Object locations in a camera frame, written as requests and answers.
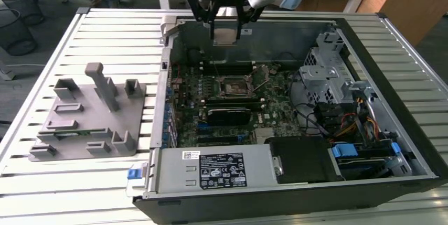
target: mesh trash bin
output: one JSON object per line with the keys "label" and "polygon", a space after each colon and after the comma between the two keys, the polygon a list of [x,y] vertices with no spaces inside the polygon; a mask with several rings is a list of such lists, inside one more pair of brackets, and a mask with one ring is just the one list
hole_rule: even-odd
{"label": "mesh trash bin", "polygon": [[1,0],[9,9],[17,10],[23,22],[27,25],[36,25],[44,21],[44,15],[37,6],[37,0]]}
{"label": "mesh trash bin", "polygon": [[37,43],[20,19],[17,10],[0,10],[0,47],[12,56],[21,56],[35,50]]}

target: aluminum table surface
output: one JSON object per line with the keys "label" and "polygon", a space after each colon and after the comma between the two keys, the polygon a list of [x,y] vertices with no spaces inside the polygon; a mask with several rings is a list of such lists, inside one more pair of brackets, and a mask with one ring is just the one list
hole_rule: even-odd
{"label": "aluminum table surface", "polygon": [[[148,159],[160,70],[160,22],[185,10],[92,9],[76,14],[0,143],[0,224],[153,224],[125,194],[127,171]],[[448,159],[448,90],[387,19],[372,14],[265,12],[269,16],[344,17],[444,159]],[[33,163],[27,155],[47,117],[59,78],[92,84],[88,62],[101,62],[115,83],[147,83],[137,154]],[[352,59],[360,77],[363,71]],[[447,224],[448,189],[405,195],[376,208],[207,224]]]}

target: screw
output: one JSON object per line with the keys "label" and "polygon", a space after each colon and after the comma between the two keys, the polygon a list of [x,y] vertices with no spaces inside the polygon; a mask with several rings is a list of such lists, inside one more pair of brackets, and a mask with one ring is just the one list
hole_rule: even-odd
{"label": "screw", "polygon": [[273,167],[273,171],[276,175],[281,175],[281,171],[279,167]]}

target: white cable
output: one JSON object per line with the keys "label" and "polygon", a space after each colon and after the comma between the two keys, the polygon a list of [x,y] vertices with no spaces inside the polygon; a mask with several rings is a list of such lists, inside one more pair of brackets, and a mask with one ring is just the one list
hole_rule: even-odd
{"label": "white cable", "polygon": [[12,64],[12,65],[7,65],[7,67],[13,67],[13,66],[45,66],[45,64]]}

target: power supply label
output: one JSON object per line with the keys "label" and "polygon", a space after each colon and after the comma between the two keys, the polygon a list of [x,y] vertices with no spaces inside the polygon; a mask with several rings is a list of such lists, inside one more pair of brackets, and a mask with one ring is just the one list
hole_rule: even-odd
{"label": "power supply label", "polygon": [[247,187],[243,153],[200,155],[203,189]]}

